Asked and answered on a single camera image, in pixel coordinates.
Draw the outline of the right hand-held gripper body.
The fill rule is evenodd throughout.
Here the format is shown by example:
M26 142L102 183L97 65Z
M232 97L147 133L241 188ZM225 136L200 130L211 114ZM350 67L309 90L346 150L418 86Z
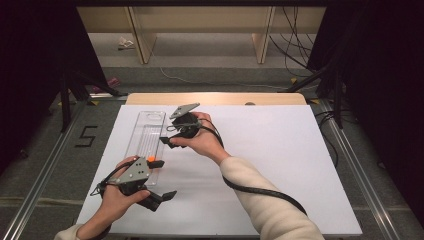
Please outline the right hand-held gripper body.
M176 137L193 138L200 129L200 121L192 113L199 103L181 105L171 114L171 125L166 127L168 132L177 131Z

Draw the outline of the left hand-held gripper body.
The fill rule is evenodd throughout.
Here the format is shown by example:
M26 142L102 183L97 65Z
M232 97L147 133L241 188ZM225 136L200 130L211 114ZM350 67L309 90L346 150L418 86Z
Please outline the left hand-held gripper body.
M116 180L115 184L121 193L129 196L145 189L145 183L149 179L150 170L148 162L141 157L135 160Z

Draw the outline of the clear plastic box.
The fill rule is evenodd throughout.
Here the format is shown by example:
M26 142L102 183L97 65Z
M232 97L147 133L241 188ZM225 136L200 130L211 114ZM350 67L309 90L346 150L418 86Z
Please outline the clear plastic box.
M165 123L165 112L141 111L137 116L125 156L137 155L146 160L149 156L155 156L155 161L161 160L164 144L159 137L165 135Z

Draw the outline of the person's right hand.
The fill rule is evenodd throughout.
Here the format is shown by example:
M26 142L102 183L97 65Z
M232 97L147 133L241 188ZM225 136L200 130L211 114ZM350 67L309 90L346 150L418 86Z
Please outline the person's right hand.
M202 124L197 135L193 138L174 137L170 139L170 142L177 146L190 147L196 153L208 157L217 165L220 165L223 160L230 157L230 154L215 136L215 127L210 115L203 112L193 112L193 115Z

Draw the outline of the person's left hand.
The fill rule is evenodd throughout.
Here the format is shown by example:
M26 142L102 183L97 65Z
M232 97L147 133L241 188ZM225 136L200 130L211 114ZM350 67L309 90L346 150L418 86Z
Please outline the person's left hand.
M147 190L126 196L121 193L117 186L107 185L100 207L78 230L77 236L81 239L88 239L98 235L120 219L133 204L148 196L149 191Z

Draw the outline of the wooden table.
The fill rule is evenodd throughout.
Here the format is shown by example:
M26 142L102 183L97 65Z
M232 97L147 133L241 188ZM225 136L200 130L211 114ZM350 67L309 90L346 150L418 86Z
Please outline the wooden table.
M236 93L236 92L187 92L187 93L132 93L127 105L306 105L299 93Z

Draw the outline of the pink packet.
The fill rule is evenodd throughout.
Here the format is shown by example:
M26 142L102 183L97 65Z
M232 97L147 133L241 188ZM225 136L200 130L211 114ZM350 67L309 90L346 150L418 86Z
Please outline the pink packet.
M107 85L108 85L110 88L114 88L114 87L117 87L117 86L119 86L119 85L120 85L120 81L119 81L117 78L113 77L113 78L111 78L111 79L109 79L109 80L107 81ZM101 89L100 87L93 86L93 87L92 87L92 92L93 92L94 94L99 94L99 93L105 93L105 90Z

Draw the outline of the white board sheet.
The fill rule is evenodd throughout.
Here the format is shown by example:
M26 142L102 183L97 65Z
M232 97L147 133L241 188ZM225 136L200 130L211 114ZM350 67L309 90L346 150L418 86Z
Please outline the white board sheet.
M326 237L359 236L361 227L307 105L201 106L225 149L251 162L281 192L296 199ZM172 191L152 212L134 205L111 228L115 235L156 238L256 236L217 165L189 148L163 150L151 191Z

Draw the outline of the crumpled white paper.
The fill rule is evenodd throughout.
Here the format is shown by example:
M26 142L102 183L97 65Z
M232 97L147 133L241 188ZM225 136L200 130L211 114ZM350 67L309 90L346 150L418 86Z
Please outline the crumpled white paper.
M120 37L118 41L118 49L119 50L128 50L134 49L135 45L131 40L127 40L124 37Z

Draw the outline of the beige wooden desk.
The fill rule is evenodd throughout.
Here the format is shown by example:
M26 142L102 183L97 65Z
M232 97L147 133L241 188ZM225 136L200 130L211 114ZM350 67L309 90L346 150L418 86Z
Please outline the beige wooden desk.
M79 7L89 33L130 33L139 61L149 62L159 33L247 33L257 62L272 33L316 34L324 7Z

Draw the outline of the black metal stand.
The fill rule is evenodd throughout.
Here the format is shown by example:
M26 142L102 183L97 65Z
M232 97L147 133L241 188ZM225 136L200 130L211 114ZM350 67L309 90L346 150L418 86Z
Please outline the black metal stand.
M90 94L86 85L98 87L113 97L124 97L127 93L119 92L107 84L106 80L100 81L89 77L80 71L65 72L60 79L60 97L62 109L62 132L65 132L71 124L70 97L71 92L78 101L87 102Z
M318 84L316 94L319 98L328 97L330 93L333 94L333 111L334 119L337 126L342 129L342 120L341 120L341 95L342 95L342 82L340 72L338 67L334 63L328 63L322 67L317 72L313 73L311 76L306 77L304 80L301 80L298 83L295 83L293 86L289 87L286 90L283 90L283 93L295 93L298 90L306 87L315 80L320 79Z

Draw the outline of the black curtain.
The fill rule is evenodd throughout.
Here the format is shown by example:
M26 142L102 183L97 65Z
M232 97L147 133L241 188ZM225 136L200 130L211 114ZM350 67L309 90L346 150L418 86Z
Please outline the black curtain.
M424 0L323 0L309 66L338 64L380 160L424 227Z
M106 80L73 0L0 0L0 174L60 92L65 72Z

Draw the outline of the aluminium floor rail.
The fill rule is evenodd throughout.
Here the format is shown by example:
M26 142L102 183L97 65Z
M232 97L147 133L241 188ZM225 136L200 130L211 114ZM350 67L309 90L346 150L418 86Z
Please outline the aluminium floor rail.
M60 160L60 157L72 134L74 126L86 104L86 101L80 101L76 103L74 110L71 113L71 119L68 125L58 135L54 147L50 151L49 156L45 160L41 170L38 172L37 178L31 183L29 192L20 202L16 214L11 219L10 224L6 228L6 232L0 236L0 240L19 240L41 194L43 193L56 165Z
M330 128L341 148L343 155L354 175L354 178L361 189L362 195L367 202L368 208L371 211L383 237L385 240L400 240L400 235L396 230L393 220L383 205L370 179L366 175L355 151L352 148L345 132L336 123L335 117L330 120Z

